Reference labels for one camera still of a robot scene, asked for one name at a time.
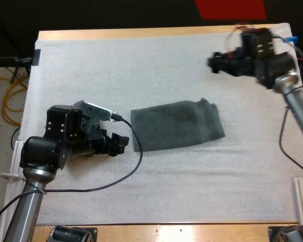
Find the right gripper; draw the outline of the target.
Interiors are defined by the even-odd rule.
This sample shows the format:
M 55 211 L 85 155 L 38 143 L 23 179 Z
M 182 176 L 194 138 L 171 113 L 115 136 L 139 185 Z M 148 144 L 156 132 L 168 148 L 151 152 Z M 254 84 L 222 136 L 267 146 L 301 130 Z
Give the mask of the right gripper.
M 225 72 L 235 77 L 255 76 L 253 59 L 246 56 L 241 47 L 227 53 L 214 52 L 208 58 L 207 66 L 211 68 L 214 74 Z

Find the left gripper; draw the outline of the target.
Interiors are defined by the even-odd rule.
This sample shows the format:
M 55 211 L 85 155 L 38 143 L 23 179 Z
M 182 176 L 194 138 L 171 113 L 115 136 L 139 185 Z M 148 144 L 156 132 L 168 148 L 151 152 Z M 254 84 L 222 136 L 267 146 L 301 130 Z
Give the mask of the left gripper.
M 129 144 L 129 137 L 112 133 L 110 139 L 107 131 L 100 127 L 100 121 L 111 121 L 110 109 L 83 100 L 76 102 L 75 107 L 82 110 L 81 130 L 85 137 L 85 151 L 92 150 L 86 155 L 108 154 L 115 157 L 124 153 L 125 147 Z

